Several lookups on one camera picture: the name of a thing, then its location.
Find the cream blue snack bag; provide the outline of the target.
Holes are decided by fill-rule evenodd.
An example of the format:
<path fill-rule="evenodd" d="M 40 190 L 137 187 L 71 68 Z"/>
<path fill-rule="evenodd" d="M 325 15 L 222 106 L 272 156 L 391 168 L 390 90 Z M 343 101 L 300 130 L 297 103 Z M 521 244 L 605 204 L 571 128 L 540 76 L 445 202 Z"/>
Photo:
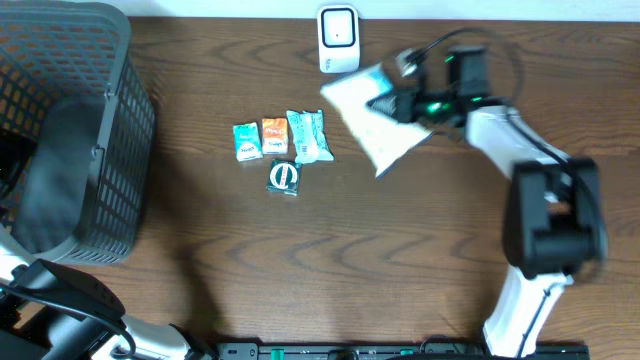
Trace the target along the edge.
<path fill-rule="evenodd" d="M 320 94 L 338 111 L 371 160 L 376 178 L 383 176 L 398 159 L 433 135 L 432 130 L 422 125 L 399 123 L 366 105 L 369 100 L 393 89 L 381 63 L 342 76 L 320 89 Z"/>

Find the teal green wipes pack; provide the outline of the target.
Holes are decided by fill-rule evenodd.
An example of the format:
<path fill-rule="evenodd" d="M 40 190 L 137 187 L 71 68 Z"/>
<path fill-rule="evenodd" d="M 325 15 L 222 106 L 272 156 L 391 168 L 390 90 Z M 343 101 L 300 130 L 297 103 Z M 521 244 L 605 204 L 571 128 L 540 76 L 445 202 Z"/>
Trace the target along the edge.
<path fill-rule="evenodd" d="M 334 160 L 324 133 L 324 116 L 321 110 L 317 112 L 288 110 L 286 116 L 293 135 L 296 163 L 310 164 L 316 161 Z"/>

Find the orange tissue pack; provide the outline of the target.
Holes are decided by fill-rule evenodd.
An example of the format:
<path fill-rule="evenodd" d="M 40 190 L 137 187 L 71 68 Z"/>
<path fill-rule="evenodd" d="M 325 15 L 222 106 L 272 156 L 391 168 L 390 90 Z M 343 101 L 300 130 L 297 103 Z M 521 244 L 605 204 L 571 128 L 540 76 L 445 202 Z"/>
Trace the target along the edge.
<path fill-rule="evenodd" d="M 288 121 L 286 118 L 262 119 L 262 150 L 267 155 L 282 155 L 288 152 Z"/>

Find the small green black box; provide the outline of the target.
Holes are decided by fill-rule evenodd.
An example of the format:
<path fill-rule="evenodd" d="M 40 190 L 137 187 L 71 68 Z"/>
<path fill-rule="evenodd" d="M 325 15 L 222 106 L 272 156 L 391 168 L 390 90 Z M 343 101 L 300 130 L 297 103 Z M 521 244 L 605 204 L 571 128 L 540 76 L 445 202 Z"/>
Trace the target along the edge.
<path fill-rule="evenodd" d="M 301 177 L 300 164 L 274 159 L 271 163 L 266 189 L 286 195 L 297 196 Z"/>

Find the teal green tissue pack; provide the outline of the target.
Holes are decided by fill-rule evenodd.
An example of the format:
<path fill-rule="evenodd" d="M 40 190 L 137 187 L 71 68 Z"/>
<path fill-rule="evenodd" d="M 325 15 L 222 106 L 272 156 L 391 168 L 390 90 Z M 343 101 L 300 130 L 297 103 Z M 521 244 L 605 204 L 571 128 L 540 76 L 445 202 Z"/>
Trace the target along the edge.
<path fill-rule="evenodd" d="M 236 159 L 239 162 L 263 157 L 261 140 L 256 122 L 233 126 Z"/>

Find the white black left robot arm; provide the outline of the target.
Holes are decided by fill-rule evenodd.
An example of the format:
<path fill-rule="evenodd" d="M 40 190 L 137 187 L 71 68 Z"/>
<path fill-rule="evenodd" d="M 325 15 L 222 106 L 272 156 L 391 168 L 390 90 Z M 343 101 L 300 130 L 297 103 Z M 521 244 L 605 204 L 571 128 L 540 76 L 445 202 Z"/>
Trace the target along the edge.
<path fill-rule="evenodd" d="M 3 359 L 217 359 L 174 325 L 126 314 L 97 278 L 39 259 L 1 230 Z"/>

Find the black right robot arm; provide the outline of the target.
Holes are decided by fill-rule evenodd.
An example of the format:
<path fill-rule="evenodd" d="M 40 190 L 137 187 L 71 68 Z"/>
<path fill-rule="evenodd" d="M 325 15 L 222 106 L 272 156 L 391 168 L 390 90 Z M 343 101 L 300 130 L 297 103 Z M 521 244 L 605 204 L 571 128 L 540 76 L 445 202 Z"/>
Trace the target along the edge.
<path fill-rule="evenodd" d="M 426 55 L 424 49 L 401 52 L 400 73 L 415 78 L 416 86 L 386 92 L 367 106 L 401 124 L 445 124 L 461 131 L 509 180 L 501 230 L 509 267 L 483 338 L 493 357 L 529 357 L 575 274 L 585 263 L 607 257 L 598 168 L 590 158 L 551 146 L 510 99 L 491 95 L 484 48 L 450 50 L 449 84 L 438 91 L 427 88 Z"/>

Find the grey plastic mesh basket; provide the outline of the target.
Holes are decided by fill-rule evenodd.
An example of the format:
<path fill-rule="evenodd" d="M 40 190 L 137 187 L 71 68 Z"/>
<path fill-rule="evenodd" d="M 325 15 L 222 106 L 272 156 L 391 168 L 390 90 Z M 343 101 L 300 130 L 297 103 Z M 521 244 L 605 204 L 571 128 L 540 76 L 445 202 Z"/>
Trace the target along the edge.
<path fill-rule="evenodd" d="M 2 150 L 20 169 L 1 221 L 32 255 L 108 265 L 134 248 L 156 117 L 130 40 L 108 4 L 1 5 Z"/>

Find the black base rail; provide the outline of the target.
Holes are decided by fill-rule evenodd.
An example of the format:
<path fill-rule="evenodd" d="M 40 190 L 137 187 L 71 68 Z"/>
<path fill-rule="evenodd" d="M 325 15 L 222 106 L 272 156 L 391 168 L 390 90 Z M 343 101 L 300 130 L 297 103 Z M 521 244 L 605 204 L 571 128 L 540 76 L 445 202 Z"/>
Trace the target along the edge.
<path fill-rule="evenodd" d="M 423 345 L 260 345 L 236 342 L 219 343 L 217 351 L 222 360 L 498 359 L 498 356 L 490 355 L 481 344 L 453 343 L 444 339 Z"/>

